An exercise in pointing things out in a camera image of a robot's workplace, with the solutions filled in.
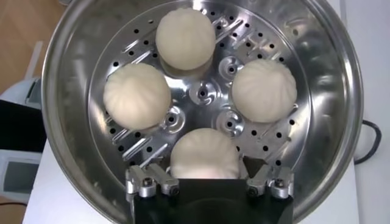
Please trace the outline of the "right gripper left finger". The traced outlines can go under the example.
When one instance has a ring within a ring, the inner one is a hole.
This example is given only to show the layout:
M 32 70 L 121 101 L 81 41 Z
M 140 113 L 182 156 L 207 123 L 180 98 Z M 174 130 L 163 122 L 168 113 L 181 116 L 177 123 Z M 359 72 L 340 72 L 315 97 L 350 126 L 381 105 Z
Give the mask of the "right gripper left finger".
M 173 197 L 179 194 L 179 180 L 167 174 L 158 164 L 144 168 L 130 166 L 126 170 L 126 200 L 132 201 L 135 196 L 151 198 L 160 193 Z

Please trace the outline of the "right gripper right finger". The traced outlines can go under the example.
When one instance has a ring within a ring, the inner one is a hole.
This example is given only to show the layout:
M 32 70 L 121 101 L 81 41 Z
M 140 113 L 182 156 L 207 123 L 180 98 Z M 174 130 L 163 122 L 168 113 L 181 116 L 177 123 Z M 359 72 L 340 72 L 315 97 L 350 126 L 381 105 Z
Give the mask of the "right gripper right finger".
M 250 197 L 260 197 L 268 189 L 280 200 L 294 197 L 294 174 L 289 167 L 272 166 L 263 159 L 243 156 L 242 162 L 247 175 L 247 193 Z

